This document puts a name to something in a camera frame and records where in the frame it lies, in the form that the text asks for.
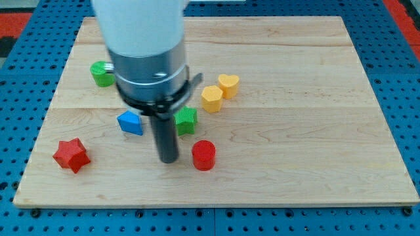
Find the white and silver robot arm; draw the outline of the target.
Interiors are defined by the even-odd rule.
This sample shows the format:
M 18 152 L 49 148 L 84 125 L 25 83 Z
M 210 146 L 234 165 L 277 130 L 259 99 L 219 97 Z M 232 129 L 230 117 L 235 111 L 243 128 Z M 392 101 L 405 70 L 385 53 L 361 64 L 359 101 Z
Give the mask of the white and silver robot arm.
M 202 82 L 190 77 L 186 0 L 92 0 L 121 99 L 141 115 L 171 118 Z

